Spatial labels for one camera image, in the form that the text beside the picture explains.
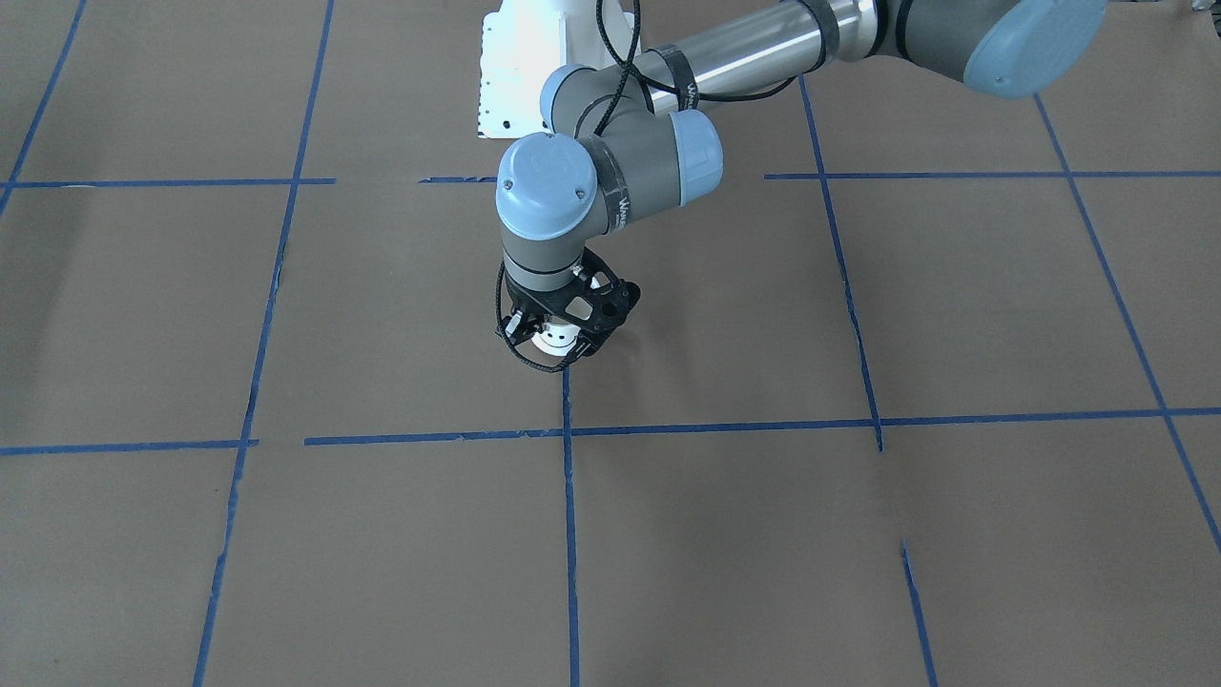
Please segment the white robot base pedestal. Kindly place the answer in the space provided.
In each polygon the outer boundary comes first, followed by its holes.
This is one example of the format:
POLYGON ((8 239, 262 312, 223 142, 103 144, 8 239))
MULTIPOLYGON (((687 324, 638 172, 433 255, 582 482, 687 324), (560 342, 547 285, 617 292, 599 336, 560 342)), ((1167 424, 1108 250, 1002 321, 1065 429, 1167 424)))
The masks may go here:
POLYGON ((579 63, 602 70, 613 63, 597 20, 617 52, 625 55, 635 13, 623 1, 502 1, 484 17, 476 134, 518 139, 545 131, 540 104, 556 70, 579 63))

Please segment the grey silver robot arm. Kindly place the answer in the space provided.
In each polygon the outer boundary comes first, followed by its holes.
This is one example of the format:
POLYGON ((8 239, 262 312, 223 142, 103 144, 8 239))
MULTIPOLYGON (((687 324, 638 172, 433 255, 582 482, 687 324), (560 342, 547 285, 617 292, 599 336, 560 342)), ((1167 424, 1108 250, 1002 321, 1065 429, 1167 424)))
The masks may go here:
POLYGON ((530 369, 592 356, 640 299, 589 248, 709 195, 723 177, 707 110, 775 96, 829 63, 893 56, 993 96, 1031 96, 1093 41, 1104 1, 779 1, 675 44, 603 45, 538 94, 542 129, 505 148, 496 176, 503 257, 495 334, 530 369))

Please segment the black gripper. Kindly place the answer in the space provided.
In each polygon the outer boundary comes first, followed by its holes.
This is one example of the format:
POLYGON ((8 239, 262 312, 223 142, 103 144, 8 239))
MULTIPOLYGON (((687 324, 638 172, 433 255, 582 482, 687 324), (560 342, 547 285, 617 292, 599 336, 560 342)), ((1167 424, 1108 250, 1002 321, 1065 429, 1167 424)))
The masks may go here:
POLYGON ((505 257, 497 275, 495 332, 524 365, 540 364, 524 355, 524 344, 537 348, 549 365, 571 365, 596 355, 641 299, 635 282, 618 277, 589 249, 567 271, 567 286, 558 290, 527 290, 507 273, 508 265, 512 261, 505 257))

